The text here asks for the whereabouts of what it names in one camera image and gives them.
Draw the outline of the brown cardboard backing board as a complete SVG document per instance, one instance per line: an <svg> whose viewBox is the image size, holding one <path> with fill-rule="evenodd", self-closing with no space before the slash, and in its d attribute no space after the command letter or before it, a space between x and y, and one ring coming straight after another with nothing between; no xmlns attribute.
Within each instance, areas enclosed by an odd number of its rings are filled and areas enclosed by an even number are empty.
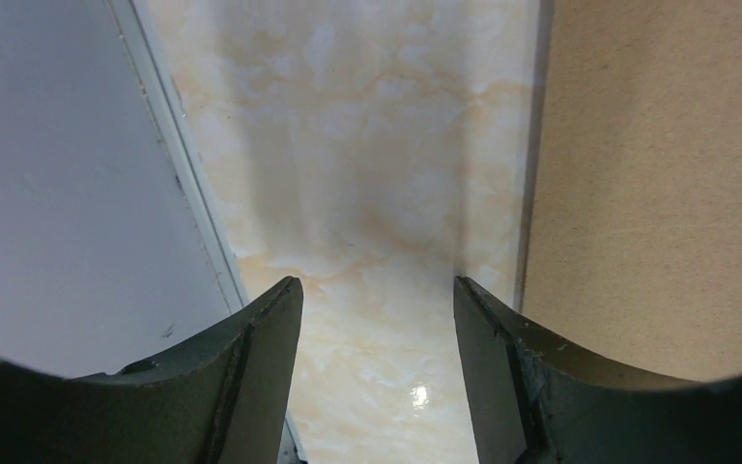
<svg viewBox="0 0 742 464"><path fill-rule="evenodd" d="M742 372L742 1L558 1L523 313L647 370Z"/></svg>

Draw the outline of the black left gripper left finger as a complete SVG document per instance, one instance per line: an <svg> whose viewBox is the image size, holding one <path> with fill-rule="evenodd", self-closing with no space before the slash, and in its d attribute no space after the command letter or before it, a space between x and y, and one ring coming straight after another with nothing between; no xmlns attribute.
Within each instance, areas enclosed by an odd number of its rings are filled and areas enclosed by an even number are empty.
<svg viewBox="0 0 742 464"><path fill-rule="evenodd" d="M273 463L300 336L287 276L234 315L115 374L0 360L0 463Z"/></svg>

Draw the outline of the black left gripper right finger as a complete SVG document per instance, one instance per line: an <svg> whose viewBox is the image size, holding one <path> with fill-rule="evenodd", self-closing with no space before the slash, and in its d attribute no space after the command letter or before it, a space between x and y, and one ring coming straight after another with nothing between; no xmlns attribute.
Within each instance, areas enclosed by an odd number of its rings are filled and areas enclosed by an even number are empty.
<svg viewBox="0 0 742 464"><path fill-rule="evenodd" d="M618 362L468 277L454 321L482 463L742 463L742 374L697 382Z"/></svg>

